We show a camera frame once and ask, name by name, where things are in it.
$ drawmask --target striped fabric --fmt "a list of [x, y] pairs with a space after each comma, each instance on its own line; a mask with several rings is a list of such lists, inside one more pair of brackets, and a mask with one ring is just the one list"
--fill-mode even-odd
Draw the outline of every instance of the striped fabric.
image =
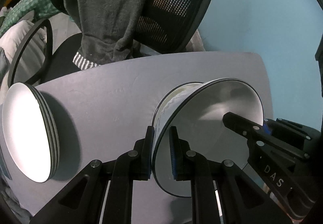
[[85, 57], [81, 56], [79, 52], [77, 52], [76, 55], [74, 56], [73, 63], [81, 70], [99, 66], [98, 64], [93, 63], [87, 60]]

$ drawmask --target gray towel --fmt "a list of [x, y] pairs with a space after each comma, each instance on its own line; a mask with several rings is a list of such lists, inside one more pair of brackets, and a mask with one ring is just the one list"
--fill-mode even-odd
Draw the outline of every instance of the gray towel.
[[0, 85], [8, 69], [8, 59], [4, 54], [4, 49], [0, 47]]
[[4, 198], [9, 208], [22, 224], [28, 224], [30, 222], [31, 214], [20, 207], [18, 199], [12, 192], [3, 174], [0, 174], [0, 196]]
[[66, 11], [83, 34], [80, 57], [76, 56], [73, 62], [86, 69], [131, 58], [133, 33], [144, 2], [64, 0]]

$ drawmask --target white plate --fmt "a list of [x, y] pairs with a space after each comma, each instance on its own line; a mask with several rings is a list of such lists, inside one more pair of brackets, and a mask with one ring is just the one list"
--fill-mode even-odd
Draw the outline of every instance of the white plate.
[[2, 128], [9, 153], [17, 167], [35, 182], [51, 174], [51, 157], [43, 116], [30, 89], [13, 84], [2, 107]]
[[180, 139], [207, 159], [233, 160], [240, 168], [247, 164], [247, 139], [226, 128], [223, 115], [233, 112], [260, 125], [263, 110], [259, 96], [244, 81], [226, 78], [210, 81], [174, 96], [156, 119], [152, 170], [158, 185], [167, 193], [190, 197], [189, 181], [175, 181], [172, 175], [169, 128], [177, 127]]
[[152, 120], [152, 126], [156, 127], [156, 123], [157, 123], [157, 118], [160, 117], [160, 114], [162, 112], [162, 110], [164, 109], [164, 107], [167, 105], [167, 103], [175, 96], [177, 96], [179, 93], [183, 92], [183, 91], [188, 91], [191, 90], [193, 88], [197, 88], [198, 86], [201, 86], [203, 83], [202, 82], [192, 82], [192, 83], [185, 83], [183, 85], [180, 85], [178, 87], [175, 87], [173, 90], [171, 90], [163, 99], [162, 101], [159, 103], [153, 120]]
[[48, 116], [48, 119], [49, 121], [51, 122], [51, 126], [54, 130], [54, 132], [52, 133], [52, 138], [53, 138], [53, 142], [54, 142], [54, 145], [55, 145], [55, 153], [56, 153], [56, 167], [55, 167], [55, 170], [57, 169], [58, 167], [58, 164], [59, 164], [59, 155], [60, 155], [60, 150], [59, 150], [59, 136], [58, 136], [58, 133], [57, 133], [57, 127], [56, 127], [56, 123], [55, 123], [55, 120], [54, 120], [54, 117], [53, 117], [53, 114], [45, 100], [45, 98], [43, 97], [43, 95], [38, 92], [38, 95], [42, 98], [43, 102], [45, 103], [46, 105], [46, 111], [47, 111], [47, 116]]
[[52, 168], [51, 168], [51, 174], [49, 177], [51, 178], [55, 174], [56, 169], [58, 167], [58, 162], [59, 162], [59, 145], [57, 142], [58, 136], [57, 136], [56, 124], [55, 124], [53, 115], [49, 109], [49, 106], [45, 101], [44, 97], [42, 96], [42, 94], [33, 86], [31, 85], [27, 85], [27, 86], [34, 93], [34, 95], [36, 95], [36, 99], [39, 103], [39, 106], [41, 107], [43, 119], [44, 121], [46, 120], [46, 123], [47, 123], [47, 127], [48, 127], [47, 136], [48, 136], [49, 148], [52, 153]]

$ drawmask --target gray tabletop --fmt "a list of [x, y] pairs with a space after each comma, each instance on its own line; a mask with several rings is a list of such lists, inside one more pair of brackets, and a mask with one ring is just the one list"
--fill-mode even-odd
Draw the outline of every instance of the gray tabletop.
[[[9, 181], [21, 205], [36, 214], [93, 159], [116, 159], [145, 137], [161, 99], [174, 87], [192, 81], [233, 77], [259, 94], [264, 116], [272, 118], [269, 80], [254, 53], [193, 52], [144, 57], [80, 71], [37, 86], [58, 128], [60, 164], [53, 179], [36, 183], [14, 164], [0, 145], [12, 176]], [[153, 176], [133, 185], [132, 223], [185, 223], [191, 200], [163, 192]]]

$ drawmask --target mesh chair back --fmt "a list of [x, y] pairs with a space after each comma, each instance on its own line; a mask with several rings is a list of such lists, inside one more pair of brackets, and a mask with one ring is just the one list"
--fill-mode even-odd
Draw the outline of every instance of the mesh chair back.
[[181, 51], [189, 42], [211, 0], [146, 0], [135, 40], [160, 53]]

